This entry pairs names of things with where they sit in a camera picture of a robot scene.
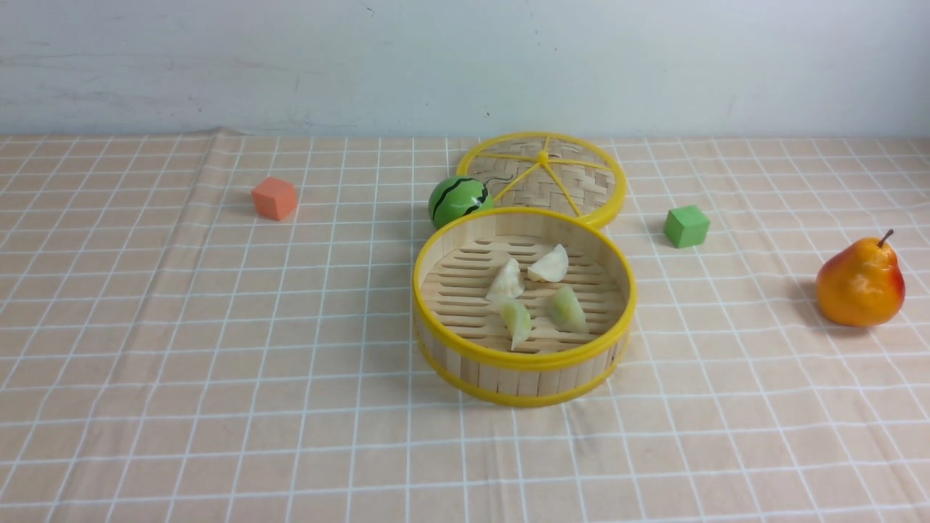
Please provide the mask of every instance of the pear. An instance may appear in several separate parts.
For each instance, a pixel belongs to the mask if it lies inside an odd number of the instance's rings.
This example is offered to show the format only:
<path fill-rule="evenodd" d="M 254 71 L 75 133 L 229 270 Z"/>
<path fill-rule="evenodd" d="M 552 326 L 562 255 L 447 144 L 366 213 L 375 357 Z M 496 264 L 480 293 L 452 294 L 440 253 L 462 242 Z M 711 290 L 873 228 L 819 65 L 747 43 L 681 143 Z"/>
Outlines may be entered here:
<path fill-rule="evenodd" d="M 545 256 L 536 260 L 526 269 L 526 275 L 533 281 L 556 283 L 568 273 L 568 253 L 562 244 L 556 245 Z"/>
<path fill-rule="evenodd" d="M 848 327 L 875 327 L 904 305 L 904 277 L 897 254 L 881 239 L 862 238 L 836 254 L 817 272 L 817 304 L 829 321 Z"/>

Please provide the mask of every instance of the green cube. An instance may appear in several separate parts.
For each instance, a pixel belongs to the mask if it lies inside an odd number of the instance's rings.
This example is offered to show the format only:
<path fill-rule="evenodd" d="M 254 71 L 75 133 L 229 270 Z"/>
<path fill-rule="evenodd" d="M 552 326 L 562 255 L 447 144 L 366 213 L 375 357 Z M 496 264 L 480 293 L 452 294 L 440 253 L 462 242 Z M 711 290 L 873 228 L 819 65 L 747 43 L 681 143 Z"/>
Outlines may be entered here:
<path fill-rule="evenodd" d="M 665 218 L 665 236 L 677 248 L 693 247 L 704 243 L 711 221 L 698 206 L 685 206 L 669 211 Z"/>

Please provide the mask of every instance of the pear stem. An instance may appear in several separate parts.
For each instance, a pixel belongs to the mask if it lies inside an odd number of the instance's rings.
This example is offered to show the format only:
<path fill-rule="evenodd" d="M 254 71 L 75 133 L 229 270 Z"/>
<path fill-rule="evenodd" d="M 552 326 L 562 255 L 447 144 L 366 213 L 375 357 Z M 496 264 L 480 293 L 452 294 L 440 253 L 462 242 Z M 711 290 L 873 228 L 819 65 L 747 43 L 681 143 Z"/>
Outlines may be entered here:
<path fill-rule="evenodd" d="M 893 235 L 894 233 L 895 233 L 894 229 L 888 229 L 888 232 L 885 233 L 884 236 L 882 236 L 881 240 L 879 240 L 878 248 L 882 248 L 882 246 L 884 245 L 884 240 L 888 239 L 888 236 Z"/>

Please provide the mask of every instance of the dumpling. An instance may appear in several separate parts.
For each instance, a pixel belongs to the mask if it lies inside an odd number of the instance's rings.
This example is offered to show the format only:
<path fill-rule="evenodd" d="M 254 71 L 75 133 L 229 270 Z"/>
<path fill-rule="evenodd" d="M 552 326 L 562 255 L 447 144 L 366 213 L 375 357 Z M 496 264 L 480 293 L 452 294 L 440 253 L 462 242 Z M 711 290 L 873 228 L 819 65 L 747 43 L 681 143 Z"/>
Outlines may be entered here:
<path fill-rule="evenodd" d="M 519 301 L 513 298 L 504 298 L 497 302 L 500 318 L 504 320 L 507 331 L 511 335 L 511 350 L 520 346 L 520 343 L 529 338 L 533 329 L 529 311 Z"/>
<path fill-rule="evenodd" d="M 491 287 L 485 294 L 485 300 L 491 303 L 503 298 L 516 298 L 523 294 L 523 277 L 520 274 L 520 264 L 510 258 L 498 269 L 498 275 L 491 282 Z"/>
<path fill-rule="evenodd" d="M 562 247 L 562 244 L 556 245 L 553 250 L 536 260 L 535 263 L 526 269 L 526 274 L 529 275 L 529 279 L 552 283 L 562 281 L 567 272 L 568 253 L 565 252 L 565 248 Z"/>
<path fill-rule="evenodd" d="M 556 329 L 576 334 L 588 334 L 588 322 L 584 310 L 578 303 L 578 296 L 571 286 L 566 285 L 549 298 L 549 319 Z"/>

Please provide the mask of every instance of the toy watermelon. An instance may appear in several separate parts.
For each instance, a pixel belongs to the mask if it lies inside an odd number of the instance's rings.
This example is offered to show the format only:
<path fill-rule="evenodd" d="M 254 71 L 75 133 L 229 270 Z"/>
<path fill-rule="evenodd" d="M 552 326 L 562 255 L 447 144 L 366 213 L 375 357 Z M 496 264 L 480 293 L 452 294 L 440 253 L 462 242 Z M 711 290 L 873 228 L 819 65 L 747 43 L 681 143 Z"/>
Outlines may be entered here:
<path fill-rule="evenodd" d="M 468 176 L 453 176 L 440 181 L 430 194 L 430 222 L 436 229 L 475 211 L 494 206 L 487 186 Z"/>

